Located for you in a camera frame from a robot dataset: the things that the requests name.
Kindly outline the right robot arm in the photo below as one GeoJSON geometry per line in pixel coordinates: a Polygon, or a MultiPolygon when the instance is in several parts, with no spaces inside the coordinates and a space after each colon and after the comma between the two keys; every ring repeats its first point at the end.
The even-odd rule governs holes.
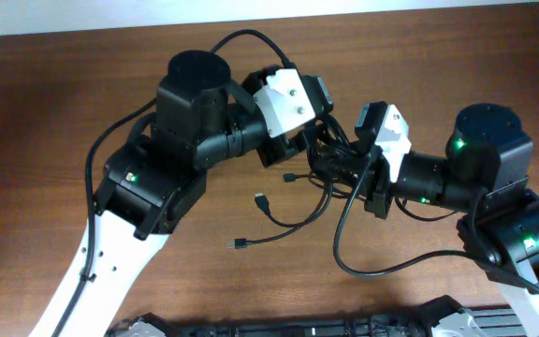
{"type": "Polygon", "coordinates": [[[539,196],[528,186],[532,139],[517,115],[489,103],[461,110],[441,157],[415,152],[408,124],[385,102],[365,106],[355,132],[349,141],[337,123],[320,126],[312,170],[348,186],[380,219],[404,201],[459,212],[462,253],[539,336],[539,196]]]}

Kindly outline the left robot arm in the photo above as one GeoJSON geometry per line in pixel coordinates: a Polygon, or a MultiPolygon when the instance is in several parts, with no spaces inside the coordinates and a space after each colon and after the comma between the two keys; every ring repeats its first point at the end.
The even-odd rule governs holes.
{"type": "Polygon", "coordinates": [[[168,63],[155,99],[88,192],[80,248],[34,327],[36,336],[101,336],[138,276],[202,197],[208,171],[257,151],[264,166],[304,148],[295,128],[332,109],[325,84],[288,63],[231,77],[209,51],[168,63]]]}

